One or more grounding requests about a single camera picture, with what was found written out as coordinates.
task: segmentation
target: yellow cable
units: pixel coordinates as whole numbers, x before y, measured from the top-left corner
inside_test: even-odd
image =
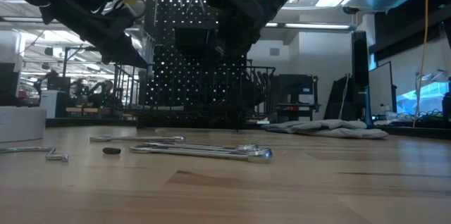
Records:
[[[423,68],[424,68],[424,61],[426,59],[426,53],[427,53],[427,47],[428,47],[428,29],[429,29],[429,0],[425,0],[425,11],[426,15],[424,17],[424,43],[423,43],[423,58],[421,60],[421,70],[420,70],[420,87],[417,90],[417,98],[416,98],[416,111],[415,111],[415,117],[414,117],[414,124],[413,128],[415,128],[416,120],[418,118],[418,114],[420,112],[420,99],[421,99],[421,85],[423,84]]]

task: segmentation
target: wrench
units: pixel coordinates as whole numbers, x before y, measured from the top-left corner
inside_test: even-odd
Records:
[[[23,151],[46,151],[47,155],[45,159],[48,161],[62,161],[69,162],[69,155],[67,154],[55,154],[56,148],[54,147],[11,147],[0,149],[0,154],[6,153],[18,153]]]
[[[130,152],[136,154],[179,154],[207,158],[231,158],[236,160],[246,160],[252,163],[269,163],[273,156],[273,152],[270,149],[254,149],[251,151],[209,151],[158,146],[149,147],[148,145],[130,147]]]
[[[160,137],[160,136],[98,136],[90,137],[90,142],[185,142],[185,137]]]
[[[147,142],[144,145],[148,147],[169,147],[176,149],[193,149],[193,150],[209,150],[209,151],[252,151],[258,149],[256,144],[238,145],[236,147],[209,146],[204,144],[180,144],[180,143],[160,143]]]

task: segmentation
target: gray cloth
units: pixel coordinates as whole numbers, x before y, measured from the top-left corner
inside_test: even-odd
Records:
[[[282,132],[319,137],[337,137],[351,139],[380,139],[388,133],[379,129],[366,129],[361,121],[318,120],[311,122],[290,121],[281,124],[263,125],[268,132]]]

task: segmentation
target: black pegboard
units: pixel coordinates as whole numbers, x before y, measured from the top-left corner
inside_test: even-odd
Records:
[[[149,68],[145,104],[149,106],[194,106],[218,104],[237,94],[245,77],[242,68],[246,57],[220,65],[203,66],[202,62],[180,53],[175,47],[176,27],[217,26],[218,11],[207,6],[203,14],[199,0],[194,0],[189,11],[190,0],[159,0],[156,25],[154,25],[155,0],[147,0],[147,15],[144,29],[156,40],[153,65]]]

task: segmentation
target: wooden table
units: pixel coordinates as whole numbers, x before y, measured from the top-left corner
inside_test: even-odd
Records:
[[[208,144],[258,143],[272,164],[131,154],[133,143],[91,135],[182,135]],[[451,223],[451,142],[329,139],[262,131],[48,129],[55,146],[0,154],[0,223]],[[103,155],[120,147],[119,156]]]

